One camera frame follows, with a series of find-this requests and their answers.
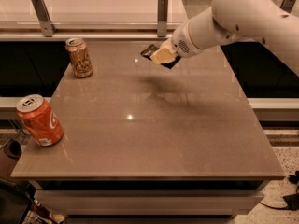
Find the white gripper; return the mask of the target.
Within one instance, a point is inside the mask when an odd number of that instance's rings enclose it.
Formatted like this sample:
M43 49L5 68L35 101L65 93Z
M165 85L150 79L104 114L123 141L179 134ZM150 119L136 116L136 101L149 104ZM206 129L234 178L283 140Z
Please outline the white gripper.
M165 40L160 48L153 52L150 58L156 65L172 63L177 56L191 58L202 52L192 42L189 25L188 21L181 24L172 37Z

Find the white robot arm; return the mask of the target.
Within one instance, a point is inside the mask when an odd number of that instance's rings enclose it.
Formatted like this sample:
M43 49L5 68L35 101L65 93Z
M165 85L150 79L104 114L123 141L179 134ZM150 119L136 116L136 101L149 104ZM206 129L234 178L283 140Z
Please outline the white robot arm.
M211 6L180 25L149 58L176 63L214 46L251 38L299 75L299 18L271 0L212 0Z

